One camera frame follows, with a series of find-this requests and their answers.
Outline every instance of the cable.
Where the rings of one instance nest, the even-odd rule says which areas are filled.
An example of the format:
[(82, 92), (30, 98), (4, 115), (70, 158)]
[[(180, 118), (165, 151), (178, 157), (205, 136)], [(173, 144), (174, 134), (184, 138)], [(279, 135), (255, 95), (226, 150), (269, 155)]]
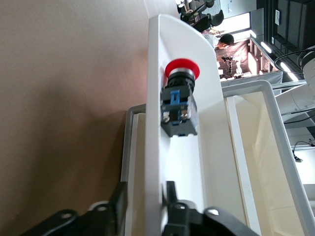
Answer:
[(285, 122), (284, 124), (297, 123), (297, 122), (305, 121), (305, 120), (310, 119), (310, 118), (313, 118), (313, 117), (315, 117), (315, 115), (312, 115), (312, 116), (310, 116), (310, 117), (307, 117), (307, 118), (301, 119), (301, 120), (296, 120), (296, 121), (291, 121), (291, 122)]
[(293, 52), (293, 53), (288, 53), (288, 54), (282, 55), (282, 56), (280, 56), (280, 57), (278, 57), (278, 58), (276, 58), (274, 60), (274, 65), (280, 71), (283, 71), (283, 72), (286, 72), (286, 73), (292, 73), (292, 74), (296, 74), (296, 75), (303, 75), (303, 73), (300, 73), (300, 72), (289, 72), (289, 71), (285, 71), (285, 70), (281, 69), (277, 65), (277, 61), (279, 61), (282, 58), (285, 58), (285, 57), (288, 57), (288, 56), (291, 56), (291, 55), (294, 55), (294, 54), (297, 54), (297, 53), (305, 53), (305, 52), (312, 52), (312, 51), (315, 51), (315, 49), (304, 49), (304, 50), (301, 50), (301, 51), (296, 51), (296, 52)]
[[(311, 47), (307, 48), (306, 50), (310, 50), (311, 51), (311, 49), (315, 49), (315, 46), (311, 46)], [(297, 65), (299, 64), (299, 59), (300, 59), (301, 55), (302, 55), (302, 53), (296, 59), (296, 64)]]
[(290, 114), (297, 114), (297, 113), (303, 113), (303, 112), (309, 112), (314, 110), (315, 108), (307, 109), (307, 110), (302, 110), (302, 111), (297, 111), (297, 112), (291, 112)]
[(307, 142), (304, 142), (304, 141), (297, 141), (297, 142), (295, 143), (295, 145), (294, 145), (294, 147), (293, 147), (293, 150), (292, 150), (292, 153), (293, 153), (293, 157), (294, 157), (295, 162), (302, 162), (302, 161), (303, 161), (302, 159), (298, 158), (298, 157), (294, 154), (296, 145), (297, 145), (298, 143), (306, 143), (306, 144), (310, 145), (311, 147), (315, 147), (314, 144), (310, 143), (311, 141), (314, 141), (314, 140), (311, 140), (311, 139), (310, 139), (308, 143), (307, 143)]

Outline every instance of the beige wall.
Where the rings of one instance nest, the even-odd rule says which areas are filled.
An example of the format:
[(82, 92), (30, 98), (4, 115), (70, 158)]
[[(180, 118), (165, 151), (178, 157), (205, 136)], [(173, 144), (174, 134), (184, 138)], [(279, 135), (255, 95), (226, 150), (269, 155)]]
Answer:
[(109, 199), (161, 12), (175, 1), (0, 2), (0, 235)]

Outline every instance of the white panel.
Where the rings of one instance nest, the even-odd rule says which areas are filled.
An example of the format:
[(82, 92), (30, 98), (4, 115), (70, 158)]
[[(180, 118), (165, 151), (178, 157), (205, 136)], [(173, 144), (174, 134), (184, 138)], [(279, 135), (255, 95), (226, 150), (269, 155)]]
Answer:
[[(194, 47), (186, 47), (188, 42), (194, 42)], [(160, 128), (160, 91), (164, 69), (177, 58), (191, 59), (200, 67), (193, 93), (200, 126), (203, 127), (198, 129), (197, 137), (170, 139)], [(146, 114), (146, 235), (160, 235), (161, 222), (165, 219), (165, 209), (161, 207), (162, 186), (166, 180), (175, 179), (179, 198), (193, 201), (199, 211), (206, 205), (216, 204), (244, 222), (215, 52), (199, 32), (166, 15), (150, 20)], [(206, 139), (200, 140), (203, 134)], [(226, 144), (224, 148), (221, 148), (222, 140)], [(203, 169), (200, 163), (209, 169)]]
[[(240, 130), (239, 122), (238, 122), (238, 115), (237, 115), (237, 110), (236, 110), (236, 103), (239, 100), (241, 100), (242, 102), (242, 100), (244, 99), (239, 96), (228, 97), (226, 98), (226, 106), (228, 110), (229, 124), (230, 124), (232, 140), (233, 140), (235, 161), (236, 161), (237, 170), (238, 170), (240, 188), (242, 191), (246, 221), (247, 221), (248, 226), (253, 231), (261, 235), (256, 206), (255, 206), (254, 197), (252, 193), (250, 176), (249, 176), (249, 172), (247, 168), (247, 162), (246, 162), (246, 157), (245, 157), (245, 152), (244, 152), (244, 147), (243, 147), (241, 130)], [(257, 108), (254, 106), (246, 106), (247, 111), (248, 111), (248, 108), (250, 107), (252, 108), (252, 110), (250, 110), (251, 118), (257, 119), (257, 116), (256, 116)]]

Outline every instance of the equipment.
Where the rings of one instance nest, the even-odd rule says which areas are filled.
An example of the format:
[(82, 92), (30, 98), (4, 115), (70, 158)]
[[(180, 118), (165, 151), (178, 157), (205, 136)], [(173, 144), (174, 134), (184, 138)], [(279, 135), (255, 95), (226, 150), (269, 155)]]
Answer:
[(228, 71), (227, 71), (227, 75), (231, 75), (232, 73), (232, 60), (234, 59), (234, 56), (231, 56), (231, 57), (221, 57), (221, 59), (224, 61), (224, 63), (227, 62), (228, 64)]
[[(166, 184), (168, 223), (162, 236), (258, 236), (220, 207), (199, 213), (193, 202), (177, 200), (175, 182)], [(107, 204), (93, 204), (82, 216), (61, 210), (21, 236), (123, 236), (126, 208), (127, 183), (120, 182)]]
[(197, 134), (197, 106), (192, 93), (199, 73), (197, 64), (189, 59), (173, 60), (165, 69), (168, 81), (161, 93), (161, 126), (169, 137)]
[(288, 90), (276, 97), (283, 121), (315, 108), (314, 49), (303, 50), (303, 54), (300, 55), (299, 59), (307, 84)]
[(108, 203), (96, 203), (82, 216), (65, 209), (21, 236), (122, 236), (127, 209), (127, 183), (120, 182)]

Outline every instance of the gray frame edge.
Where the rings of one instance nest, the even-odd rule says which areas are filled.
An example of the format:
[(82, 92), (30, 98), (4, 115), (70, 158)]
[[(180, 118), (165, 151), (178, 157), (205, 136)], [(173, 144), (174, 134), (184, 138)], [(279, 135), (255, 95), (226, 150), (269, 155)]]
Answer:
[(131, 107), (127, 111), (125, 134), (124, 134), (122, 172), (121, 172), (120, 181), (128, 182), (133, 115), (138, 114), (138, 113), (145, 113), (145, 112), (146, 112), (146, 104)]
[(268, 81), (253, 81), (248, 83), (243, 83), (239, 85), (233, 85), (222, 88), (223, 96), (234, 96), (242, 95), (246, 93), (261, 91), (265, 98), (267, 104), (267, 111), (271, 121), (271, 126), (274, 130), (276, 137), (276, 142), (279, 147), (281, 162), (283, 165), (284, 173), (288, 181), (289, 188), (291, 190), (292, 198), (297, 206), (297, 212), (301, 220), (304, 234), (306, 236), (312, 236), (315, 232), (315, 224), (313, 220), (313, 215), (310, 212), (308, 206), (308, 199), (305, 194), (305, 190), (302, 187), (299, 175), (295, 168), (295, 163), (293, 159), (293, 154), (291, 151), (290, 144), (286, 137), (286, 131), (284, 124), (282, 122), (281, 114), (279, 112), (278, 104), (272, 92), (271, 84)]

